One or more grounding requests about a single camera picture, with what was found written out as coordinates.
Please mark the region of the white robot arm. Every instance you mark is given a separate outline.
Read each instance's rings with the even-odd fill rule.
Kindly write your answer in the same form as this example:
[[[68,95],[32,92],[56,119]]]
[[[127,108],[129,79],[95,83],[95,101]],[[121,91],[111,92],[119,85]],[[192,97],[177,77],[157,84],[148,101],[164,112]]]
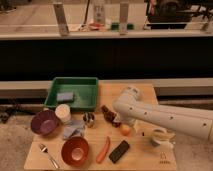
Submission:
[[[118,122],[133,126],[136,120],[142,120],[213,142],[213,110],[152,105],[140,102],[140,97],[140,90],[136,87],[123,89],[113,102]]]

